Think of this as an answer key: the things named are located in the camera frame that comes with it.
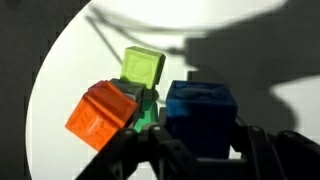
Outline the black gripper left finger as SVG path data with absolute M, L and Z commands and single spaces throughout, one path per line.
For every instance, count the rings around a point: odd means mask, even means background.
M 76 180 L 127 180 L 138 165 L 148 162 L 157 180 L 193 180 L 196 160 L 163 126 L 140 133 L 120 129 L 76 177 Z

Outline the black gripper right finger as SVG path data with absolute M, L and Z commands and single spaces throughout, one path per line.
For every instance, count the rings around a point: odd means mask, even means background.
M 237 116 L 231 146 L 249 166 L 250 180 L 320 180 L 320 145 L 298 132 L 272 135 Z

